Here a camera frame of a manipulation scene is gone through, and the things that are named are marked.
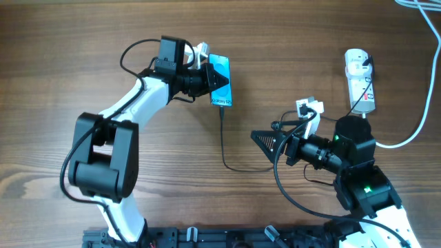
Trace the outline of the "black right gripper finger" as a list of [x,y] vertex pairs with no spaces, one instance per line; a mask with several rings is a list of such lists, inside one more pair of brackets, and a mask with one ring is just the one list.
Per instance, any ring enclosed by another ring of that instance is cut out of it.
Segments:
[[264,155],[271,163],[275,163],[285,151],[287,135],[278,131],[254,130],[251,132],[251,139],[261,148]]
[[304,121],[297,120],[297,121],[273,121],[271,123],[271,128],[273,130],[281,130],[284,128],[284,126],[299,126],[302,125]]

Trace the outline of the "blue screen smartphone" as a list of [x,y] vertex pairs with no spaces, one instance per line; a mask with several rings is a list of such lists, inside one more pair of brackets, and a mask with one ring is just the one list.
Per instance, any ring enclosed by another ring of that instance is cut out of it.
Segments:
[[233,100],[229,58],[218,54],[210,54],[209,62],[219,74],[228,79],[227,85],[211,93],[212,105],[231,107],[233,105]]

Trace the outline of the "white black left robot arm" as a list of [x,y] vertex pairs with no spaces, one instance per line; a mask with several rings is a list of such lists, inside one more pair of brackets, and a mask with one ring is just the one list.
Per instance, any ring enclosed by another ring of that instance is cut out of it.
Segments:
[[107,227],[83,233],[83,247],[175,247],[176,228],[150,229],[134,199],[139,174],[139,132],[178,93],[192,103],[227,85],[208,61],[209,45],[163,36],[159,54],[136,73],[134,87],[99,114],[76,120],[59,185],[70,200],[97,205]]

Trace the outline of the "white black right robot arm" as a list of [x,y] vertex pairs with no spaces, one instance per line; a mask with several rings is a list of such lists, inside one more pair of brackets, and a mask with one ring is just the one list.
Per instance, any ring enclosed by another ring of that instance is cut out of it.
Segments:
[[[406,210],[391,181],[375,164],[376,141],[369,122],[359,116],[336,121],[332,139],[312,132],[317,111],[303,110],[306,118],[275,121],[271,130],[254,130],[252,140],[272,162],[276,184],[282,195],[308,214],[326,218],[320,238],[323,247],[419,247]],[[336,175],[332,185],[346,216],[323,214],[295,201],[278,175],[280,156],[293,166],[305,161],[314,169]]]

